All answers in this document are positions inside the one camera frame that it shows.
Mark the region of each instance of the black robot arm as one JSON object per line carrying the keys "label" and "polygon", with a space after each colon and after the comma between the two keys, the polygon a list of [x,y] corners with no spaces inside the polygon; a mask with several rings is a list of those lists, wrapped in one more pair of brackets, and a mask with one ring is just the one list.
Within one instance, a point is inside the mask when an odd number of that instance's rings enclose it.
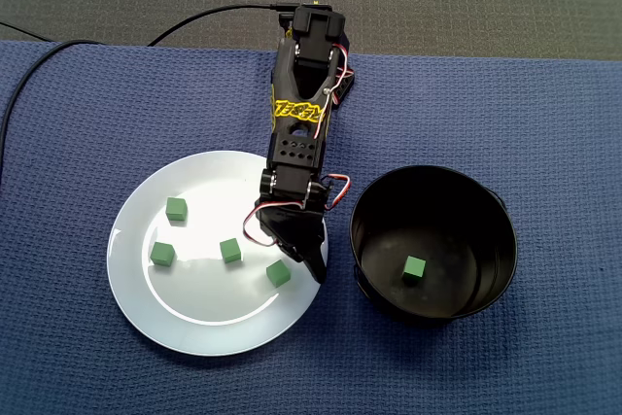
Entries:
{"label": "black robot arm", "polygon": [[345,17],[330,6],[299,6],[279,19],[286,34],[272,73],[272,135],[256,213],[261,230],[323,283],[331,185],[322,183],[321,172],[328,124],[354,82]]}

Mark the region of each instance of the white plate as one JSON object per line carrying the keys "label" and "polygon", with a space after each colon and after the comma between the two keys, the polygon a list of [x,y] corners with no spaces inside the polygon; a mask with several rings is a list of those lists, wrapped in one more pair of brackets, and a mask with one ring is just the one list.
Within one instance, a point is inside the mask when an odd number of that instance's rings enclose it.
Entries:
{"label": "white plate", "polygon": [[[108,278],[125,317],[153,341],[200,356],[246,352],[285,332],[311,305],[320,286],[306,266],[242,235],[264,167],[265,158],[248,153],[188,156],[158,170],[123,204],[108,242]],[[166,218],[169,196],[188,204],[183,225]],[[257,219],[248,230],[269,242]],[[220,242],[233,237],[242,260],[225,264]],[[149,259],[156,241],[175,248],[170,268]],[[326,262],[328,238],[322,255]],[[265,268],[278,259],[292,279],[275,289]]]}

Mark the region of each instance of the black bucket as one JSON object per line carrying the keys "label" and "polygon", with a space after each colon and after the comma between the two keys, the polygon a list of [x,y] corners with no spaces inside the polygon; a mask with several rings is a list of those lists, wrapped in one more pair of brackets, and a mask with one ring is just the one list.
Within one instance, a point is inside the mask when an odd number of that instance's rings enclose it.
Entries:
{"label": "black bucket", "polygon": [[[490,306],[516,270],[516,234],[503,201],[443,167],[403,167],[373,182],[354,208],[350,239],[363,293],[419,326]],[[425,261],[421,277],[404,280],[408,257]]]}

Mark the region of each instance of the green cube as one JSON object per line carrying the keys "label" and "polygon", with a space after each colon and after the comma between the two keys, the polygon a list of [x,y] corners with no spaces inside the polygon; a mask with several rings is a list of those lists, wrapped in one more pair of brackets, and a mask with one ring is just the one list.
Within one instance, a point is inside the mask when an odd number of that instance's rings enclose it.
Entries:
{"label": "green cube", "polygon": [[175,258],[175,249],[168,243],[155,242],[149,258],[158,266],[170,266]]}
{"label": "green cube", "polygon": [[280,259],[265,268],[265,273],[274,287],[281,287],[292,278],[292,274]]}
{"label": "green cube", "polygon": [[405,280],[416,280],[420,277],[423,277],[425,268],[426,262],[422,259],[408,257],[406,259],[406,264],[404,265],[404,272],[401,274],[401,277]]}
{"label": "green cube", "polygon": [[240,261],[242,259],[240,246],[234,238],[221,242],[221,253],[225,262]]}
{"label": "green cube", "polygon": [[166,200],[166,217],[169,221],[185,221],[188,205],[184,198],[168,198]]}

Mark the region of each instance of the blue towel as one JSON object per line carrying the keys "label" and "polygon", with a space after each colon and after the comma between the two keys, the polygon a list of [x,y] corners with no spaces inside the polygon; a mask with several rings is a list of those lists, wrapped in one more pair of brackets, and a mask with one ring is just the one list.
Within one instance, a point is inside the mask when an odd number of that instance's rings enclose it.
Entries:
{"label": "blue towel", "polygon": [[[0,42],[0,111],[51,47]],[[76,46],[32,77],[0,186],[0,412],[619,414],[622,63],[353,55],[325,169],[354,185],[311,308],[228,358],[134,329],[106,274],[116,214],[180,157],[265,156],[274,56]],[[495,190],[518,235],[505,295],[441,329],[392,322],[352,277],[354,203],[407,164]]]}

